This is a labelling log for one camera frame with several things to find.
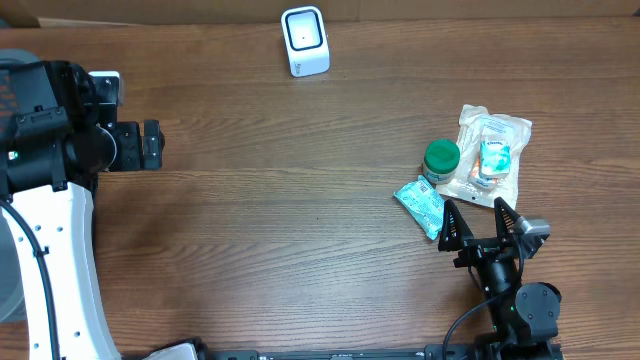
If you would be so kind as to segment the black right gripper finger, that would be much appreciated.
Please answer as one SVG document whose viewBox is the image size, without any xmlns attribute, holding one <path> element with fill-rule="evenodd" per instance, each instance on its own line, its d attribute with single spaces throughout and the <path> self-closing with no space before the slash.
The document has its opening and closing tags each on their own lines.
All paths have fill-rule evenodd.
<svg viewBox="0 0 640 360">
<path fill-rule="evenodd" d="M 453 200 L 448 199 L 444 202 L 443 215 L 438 250 L 446 252 L 462 250 L 474 239 L 474 235 Z"/>
<path fill-rule="evenodd" d="M 520 215 L 502 198 L 494 200 L 496 232 L 499 238 L 506 238 L 515 231 Z"/>
</svg>

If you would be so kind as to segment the green lid plastic jar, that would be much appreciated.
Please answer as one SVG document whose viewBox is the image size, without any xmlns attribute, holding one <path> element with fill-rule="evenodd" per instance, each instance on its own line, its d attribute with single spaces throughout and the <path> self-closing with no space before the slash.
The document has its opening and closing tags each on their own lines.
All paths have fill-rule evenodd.
<svg viewBox="0 0 640 360">
<path fill-rule="evenodd" d="M 454 176 L 460 162 L 460 150 L 449 139 L 431 142 L 423 157 L 423 175 L 432 184 L 448 183 Z"/>
</svg>

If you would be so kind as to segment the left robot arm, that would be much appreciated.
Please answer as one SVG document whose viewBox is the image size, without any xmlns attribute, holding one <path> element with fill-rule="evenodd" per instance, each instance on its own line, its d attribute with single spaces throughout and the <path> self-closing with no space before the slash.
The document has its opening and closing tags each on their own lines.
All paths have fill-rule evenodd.
<svg viewBox="0 0 640 360">
<path fill-rule="evenodd" d="M 1 54 L 1 212 L 20 271 L 33 359 L 116 359 L 93 249 L 102 172 L 157 170 L 155 120 L 121 122 L 123 81 L 9 49 Z"/>
</svg>

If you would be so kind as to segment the teal tissue packet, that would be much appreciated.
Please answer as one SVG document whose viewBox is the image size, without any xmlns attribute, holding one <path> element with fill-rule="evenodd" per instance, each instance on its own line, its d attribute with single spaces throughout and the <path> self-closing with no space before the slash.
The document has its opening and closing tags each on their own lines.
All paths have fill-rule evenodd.
<svg viewBox="0 0 640 360">
<path fill-rule="evenodd" d="M 510 166 L 510 144 L 504 139 L 484 138 L 480 145 L 480 173 L 487 178 L 504 178 Z"/>
</svg>

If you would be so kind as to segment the teal wet wipes pack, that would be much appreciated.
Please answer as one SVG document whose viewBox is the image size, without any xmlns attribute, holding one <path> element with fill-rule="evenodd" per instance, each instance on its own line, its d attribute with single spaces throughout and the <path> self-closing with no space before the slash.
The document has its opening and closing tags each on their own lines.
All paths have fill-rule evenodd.
<svg viewBox="0 0 640 360">
<path fill-rule="evenodd" d="M 443 226 L 444 200 L 423 175 L 396 191 L 394 197 L 430 240 L 438 238 Z"/>
</svg>

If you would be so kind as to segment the orange tissue packet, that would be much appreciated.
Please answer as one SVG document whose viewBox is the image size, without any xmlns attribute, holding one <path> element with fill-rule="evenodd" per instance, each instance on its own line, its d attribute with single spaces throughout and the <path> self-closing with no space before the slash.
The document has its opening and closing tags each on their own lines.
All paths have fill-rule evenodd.
<svg viewBox="0 0 640 360">
<path fill-rule="evenodd" d="M 469 172 L 468 181 L 481 190 L 491 191 L 497 185 L 497 179 L 485 177 L 480 171 L 480 165 L 480 158 L 477 158 Z"/>
</svg>

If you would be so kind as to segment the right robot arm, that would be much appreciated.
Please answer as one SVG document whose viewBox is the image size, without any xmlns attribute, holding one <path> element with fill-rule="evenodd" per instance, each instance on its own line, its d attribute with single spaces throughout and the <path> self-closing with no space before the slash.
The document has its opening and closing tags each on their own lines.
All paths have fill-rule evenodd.
<svg viewBox="0 0 640 360">
<path fill-rule="evenodd" d="M 438 250 L 455 252 L 456 268 L 465 268 L 485 300 L 454 321 L 440 347 L 442 359 L 561 359 L 559 333 L 562 295 L 547 282 L 523 282 L 525 261 L 551 234 L 543 218 L 518 214 L 503 198 L 494 200 L 496 235 L 477 238 L 452 200 L 444 203 Z M 455 330 L 480 310 L 489 312 L 491 333 L 471 344 L 453 346 Z"/>
</svg>

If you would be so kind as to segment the beige snack pouch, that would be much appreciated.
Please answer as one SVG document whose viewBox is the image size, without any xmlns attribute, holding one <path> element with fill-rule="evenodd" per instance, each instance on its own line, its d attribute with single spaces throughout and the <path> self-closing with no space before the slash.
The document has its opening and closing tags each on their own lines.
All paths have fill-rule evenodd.
<svg viewBox="0 0 640 360">
<path fill-rule="evenodd" d="M 465 105 L 459 117 L 460 131 L 456 144 L 460 150 L 460 162 L 453 178 L 438 185 L 440 194 L 476 205 L 492 207 L 497 197 L 502 197 L 515 207 L 519 195 L 518 178 L 520 156 L 529 143 L 532 122 L 506 114 L 491 114 L 483 106 Z M 468 181 L 469 172 L 477 158 L 484 138 L 504 139 L 510 144 L 511 166 L 504 178 L 496 178 L 497 185 L 491 190 L 481 190 Z"/>
</svg>

